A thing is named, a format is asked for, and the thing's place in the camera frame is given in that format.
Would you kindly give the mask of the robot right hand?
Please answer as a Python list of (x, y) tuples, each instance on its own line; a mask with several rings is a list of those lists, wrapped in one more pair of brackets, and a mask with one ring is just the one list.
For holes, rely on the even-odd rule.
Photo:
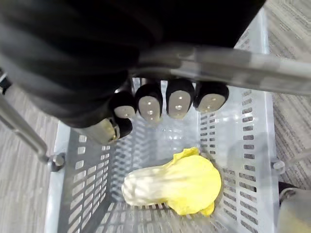
[(177, 44), (233, 48), (262, 0), (3, 0), (0, 66), (43, 112), (83, 129), (162, 115), (156, 83), (116, 93), (140, 54)]

